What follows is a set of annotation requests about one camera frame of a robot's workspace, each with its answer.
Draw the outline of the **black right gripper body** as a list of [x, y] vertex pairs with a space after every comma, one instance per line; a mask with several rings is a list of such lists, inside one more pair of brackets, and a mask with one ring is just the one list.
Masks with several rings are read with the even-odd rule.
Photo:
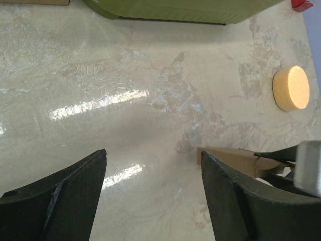
[[264, 187], [260, 192], [260, 197], [264, 199], [271, 201], [320, 201], [319, 197], [296, 188], [292, 178], [270, 174], [262, 179], [272, 185], [272, 187]]

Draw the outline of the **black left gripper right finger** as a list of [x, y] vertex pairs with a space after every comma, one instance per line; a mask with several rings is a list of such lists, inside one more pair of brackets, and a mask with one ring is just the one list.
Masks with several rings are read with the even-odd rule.
[[215, 240], [320, 240], [320, 201], [271, 201], [260, 182], [203, 151], [203, 186]]

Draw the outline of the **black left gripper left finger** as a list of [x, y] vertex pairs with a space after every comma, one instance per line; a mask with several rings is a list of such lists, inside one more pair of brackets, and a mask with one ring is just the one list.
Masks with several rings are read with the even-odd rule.
[[1, 196], [1, 240], [89, 240], [107, 166], [98, 150]]

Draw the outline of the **brown cardboard box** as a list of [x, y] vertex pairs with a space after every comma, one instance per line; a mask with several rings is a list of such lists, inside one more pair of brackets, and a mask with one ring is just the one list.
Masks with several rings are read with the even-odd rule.
[[287, 164], [268, 158], [256, 157], [253, 151], [233, 148], [197, 148], [197, 164], [201, 164], [202, 152], [206, 151], [230, 167], [252, 177], [283, 174]]

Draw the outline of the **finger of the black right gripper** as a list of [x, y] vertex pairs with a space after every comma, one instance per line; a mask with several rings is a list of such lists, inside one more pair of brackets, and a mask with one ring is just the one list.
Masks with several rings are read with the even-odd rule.
[[274, 152], [255, 152], [253, 155], [256, 157], [273, 159], [280, 162], [295, 162], [297, 147], [298, 145]]

